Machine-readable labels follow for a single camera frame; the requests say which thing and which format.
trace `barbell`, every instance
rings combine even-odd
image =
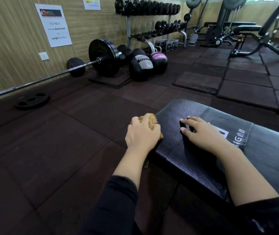
[[[70,73],[72,77],[81,77],[84,75],[86,67],[89,65],[92,65],[99,75],[113,77],[120,69],[120,61],[125,59],[125,56],[107,39],[94,39],[89,45],[88,55],[90,59],[90,62],[88,63],[84,63],[83,60],[79,58],[71,58],[66,64],[67,70],[34,82],[0,91],[0,96],[47,81],[66,73]]]

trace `black rubber flooring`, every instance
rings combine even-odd
[[[0,99],[0,234],[76,234],[126,150],[131,118],[156,113],[174,99],[212,106],[279,132],[279,58],[262,49],[252,60],[227,60],[228,51],[228,45],[178,48],[167,53],[165,74],[120,89],[91,83],[85,75]],[[230,68],[231,62],[245,64]],[[223,98],[173,86],[185,72],[218,78],[217,95]],[[51,96],[46,106],[13,107],[20,96],[39,91]],[[154,165],[143,169],[135,221],[144,234],[199,235],[208,224],[240,234]]]

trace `dumbbell rack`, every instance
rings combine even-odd
[[[151,51],[155,52],[155,46],[152,42],[149,41],[149,39],[159,37],[159,36],[163,36],[164,34],[163,34],[162,30],[154,30],[154,31],[148,31],[148,32],[132,35],[131,34],[131,24],[130,24],[130,17],[131,16],[126,16],[126,15],[123,15],[123,14],[116,14],[116,15],[125,16],[125,19],[126,19],[126,34],[127,34],[127,37],[128,37],[128,47],[129,48],[131,48],[131,40],[133,39],[133,40],[148,44]],[[171,23],[171,16],[172,15],[169,15],[168,24]],[[176,31],[176,32],[183,34],[184,39],[183,39],[183,42],[180,43],[180,44],[183,45],[184,47],[186,47],[186,39],[187,39],[186,33],[184,32],[184,30],[180,30],[180,31]]]

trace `metal rack stand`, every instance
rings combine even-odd
[[[144,41],[141,41],[141,40],[138,40],[138,39],[135,39],[135,38],[132,38],[131,36],[131,24],[130,24],[130,16],[125,16],[125,19],[126,19],[126,35],[128,37],[128,48],[131,48],[131,40],[136,40],[136,41],[139,41],[139,42],[142,42],[142,43],[146,43],[147,45],[149,45],[150,49],[151,49],[151,52],[157,52],[154,44],[149,41],[148,39],[144,40]],[[171,23],[171,15],[169,15],[169,18],[168,18],[168,24]],[[186,47],[186,33],[184,30],[180,30],[180,31],[177,31],[178,33],[181,33],[183,34],[183,42],[179,43],[181,45],[183,45],[184,47]]]

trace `electrical outlet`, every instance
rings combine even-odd
[[[48,54],[47,54],[46,52],[39,53],[39,55],[40,55],[40,58],[41,58],[43,61],[49,59]]]

